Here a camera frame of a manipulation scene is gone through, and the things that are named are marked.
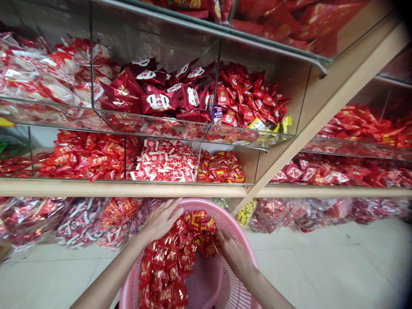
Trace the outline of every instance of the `candy pile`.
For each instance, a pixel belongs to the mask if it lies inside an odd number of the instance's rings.
[[[1,205],[0,220],[6,240],[16,250],[42,241],[71,208],[71,197],[13,197]]]
[[[286,133],[280,124],[286,123],[290,99],[278,92],[279,84],[269,84],[265,71],[249,74],[241,64],[219,66],[215,124]]]
[[[113,197],[100,217],[97,230],[104,232],[97,245],[117,250],[129,238],[132,221],[142,206],[143,199]]]
[[[270,183],[410,188],[411,176],[405,162],[300,152]]]
[[[139,277],[140,308],[185,308],[188,293],[185,277],[193,273],[195,253],[204,257],[217,253],[216,223],[206,211],[181,216],[160,240],[145,249]]]
[[[385,198],[259,199],[249,226],[258,233],[272,233],[286,226],[298,226],[307,233],[329,224],[405,218],[407,206],[407,201],[396,203]]]
[[[50,157],[48,152],[40,152],[33,156],[34,170],[40,171],[37,164]],[[30,157],[15,156],[5,160],[0,159],[0,177],[33,177]]]
[[[141,59],[126,65],[110,85],[101,83],[104,94],[100,98],[102,109],[129,112],[158,117],[172,117],[187,121],[210,122],[207,111],[209,88],[202,86],[210,78],[215,63],[192,70],[199,58],[184,65],[180,70],[168,73],[164,68],[157,70],[155,58]],[[144,121],[122,115],[106,115],[107,121],[115,128],[129,132],[139,130],[159,130],[162,123],[142,127]]]
[[[62,38],[50,47],[42,37],[30,40],[12,32],[0,33],[0,94],[5,97],[92,107],[91,48],[94,64],[94,99],[103,93],[99,82],[110,83],[119,66],[110,61],[109,50],[89,39]],[[24,122],[59,124],[73,128],[109,130],[107,124],[85,109],[2,100],[1,110]]]
[[[97,231],[98,213],[110,197],[78,197],[56,231],[59,245],[70,249],[83,249],[97,240],[102,232]]]
[[[240,0],[231,27],[333,58],[337,34],[367,1]]]
[[[412,114],[408,112],[395,121],[379,121],[367,106],[346,105],[316,136],[411,148],[411,123]]]
[[[194,182],[198,157],[191,149],[178,140],[146,139],[130,176],[137,181]]]
[[[171,9],[181,14],[199,19],[209,19],[215,22],[228,21],[233,0],[174,0],[174,1],[143,1],[164,9]]]
[[[134,136],[69,130],[60,130],[54,143],[55,151],[43,162],[38,176],[88,178],[90,182],[125,179],[124,173],[132,170],[132,156],[139,147]]]
[[[200,154],[199,182],[244,183],[242,164],[233,150],[221,151],[214,156],[203,150]]]

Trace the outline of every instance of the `yellow label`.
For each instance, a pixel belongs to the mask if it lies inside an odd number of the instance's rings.
[[[14,122],[8,121],[4,117],[0,117],[0,127],[16,127]]]

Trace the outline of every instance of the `basket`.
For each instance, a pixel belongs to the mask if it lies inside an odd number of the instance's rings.
[[[219,230],[227,230],[245,247],[253,264],[257,267],[249,240],[236,222],[226,210],[217,204],[200,198],[188,198],[182,200],[177,208],[193,210],[206,210]],[[120,292],[120,309],[139,308],[139,275],[144,253],[142,253],[131,269]],[[255,309],[260,308],[259,303],[246,290],[245,286],[233,274],[226,260],[220,255],[204,258],[196,253],[194,273],[188,276],[185,282],[188,291],[189,309]]]

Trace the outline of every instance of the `glass shelf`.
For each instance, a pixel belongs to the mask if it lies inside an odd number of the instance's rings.
[[[86,4],[73,0],[26,2],[66,12],[85,14],[88,11],[84,9]],[[112,11],[118,17],[124,17],[131,12],[149,21],[144,23],[149,32],[162,32],[163,25],[167,25],[172,32],[171,25],[175,25],[178,29],[192,31],[194,36],[203,33],[205,36],[224,38],[305,61],[319,67],[325,74],[327,64],[332,63],[392,11],[392,8],[382,0],[366,0],[343,5],[293,0],[285,1],[285,4],[272,1],[275,5],[266,0],[215,1],[216,10],[209,8],[209,2],[204,0],[170,2],[174,7],[167,1],[156,2],[157,6],[153,5],[154,3],[136,0],[94,0],[92,14],[104,20],[104,13],[107,11]],[[221,19],[215,11],[220,11]],[[329,27],[322,27],[324,22],[329,22]],[[180,33],[181,31],[175,32],[173,36]]]
[[[109,111],[100,108],[100,100],[92,96],[92,93],[99,90],[99,84],[91,81],[97,74],[101,74],[98,73],[101,65],[90,60],[91,89],[82,93],[81,104],[70,100],[62,104],[61,100],[55,97],[39,99],[36,91],[31,93],[21,86],[0,93],[2,115],[17,124],[258,148],[270,148],[296,134],[303,101],[294,100],[294,87],[306,86],[311,65],[299,63],[299,70],[294,70],[294,75],[291,76],[288,65],[296,66],[296,61],[285,56],[222,39],[215,34],[200,33],[179,24],[153,21],[149,16],[142,16],[136,21],[134,12],[99,3],[10,0],[5,2],[4,12],[7,15],[5,20],[13,27],[12,30],[20,29],[22,36],[41,35],[51,47],[61,44],[61,37],[80,37],[86,39],[84,44],[89,41],[107,46],[111,61],[124,64],[136,59],[156,57],[159,67],[164,67],[169,72],[182,68],[188,59],[200,58],[198,64],[201,66],[216,61],[219,64],[216,68],[218,79],[221,78],[222,63],[234,61],[243,64],[249,72],[266,70],[265,79],[271,81],[272,85],[279,82],[278,91],[291,98],[291,102],[287,103],[287,116],[291,117],[292,123],[287,127],[287,132],[282,124],[279,124],[278,128],[272,126],[268,127],[269,130],[255,130]],[[210,112],[213,112],[217,105],[217,100],[213,100],[217,99],[214,83],[215,79],[212,79],[205,84],[209,87],[212,98],[209,101]],[[58,86],[63,89],[67,86],[72,90],[72,86],[67,84]]]
[[[208,185],[254,185],[260,151],[253,148],[238,147],[233,145],[216,145],[207,142],[183,141],[191,147],[193,154],[192,173],[190,181],[159,181],[150,179],[136,179],[135,171],[142,170],[138,167],[136,158],[142,157],[141,150],[150,142],[162,148],[164,141],[170,141],[177,145],[180,141],[159,138],[145,138],[123,134],[93,133],[78,130],[61,130],[50,127],[18,126],[19,132],[24,133],[27,145],[22,143],[19,153],[1,157],[0,177],[2,178],[32,178],[32,179],[56,179],[56,180],[85,180],[85,181],[112,181],[135,183],[162,183],[162,184],[208,184]],[[115,141],[116,150],[111,151],[109,143]],[[199,179],[199,167],[202,166],[201,151],[207,150],[212,155],[222,151],[233,151],[244,175],[243,183],[216,183],[201,181]],[[170,153],[173,156],[181,156],[181,153]],[[100,158],[101,162],[91,161]]]

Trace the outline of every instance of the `wooden shelf edge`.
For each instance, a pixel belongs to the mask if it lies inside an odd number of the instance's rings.
[[[1,179],[0,196],[15,197],[245,197],[242,186],[141,184],[53,179]]]
[[[407,188],[266,186],[255,197],[412,197],[412,190]]]

